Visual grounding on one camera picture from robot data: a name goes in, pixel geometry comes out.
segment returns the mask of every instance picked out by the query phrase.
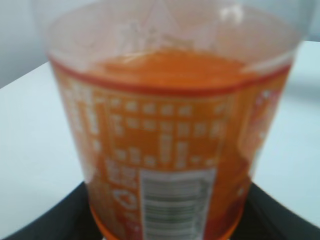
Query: white surface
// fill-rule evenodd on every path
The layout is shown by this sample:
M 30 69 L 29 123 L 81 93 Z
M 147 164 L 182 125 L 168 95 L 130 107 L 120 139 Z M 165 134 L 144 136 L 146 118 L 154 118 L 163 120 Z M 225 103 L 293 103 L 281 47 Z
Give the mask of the white surface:
M 306 42 L 254 181 L 320 227 L 320 43 Z M 82 174 L 46 63 L 0 89 L 0 239 L 51 209 Z
M 320 227 L 320 43 L 305 42 L 258 162 L 254 182 Z
M 0 89 L 0 239 L 83 180 L 48 63 Z

